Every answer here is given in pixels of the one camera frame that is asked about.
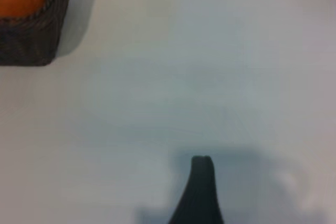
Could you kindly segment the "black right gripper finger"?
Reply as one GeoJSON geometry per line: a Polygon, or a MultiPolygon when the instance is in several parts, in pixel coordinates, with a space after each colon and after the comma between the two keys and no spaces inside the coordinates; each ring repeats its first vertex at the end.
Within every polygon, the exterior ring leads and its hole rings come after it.
{"type": "Polygon", "coordinates": [[[224,223],[217,198],[214,163],[210,156],[192,157],[188,181],[169,223],[224,223]]]}

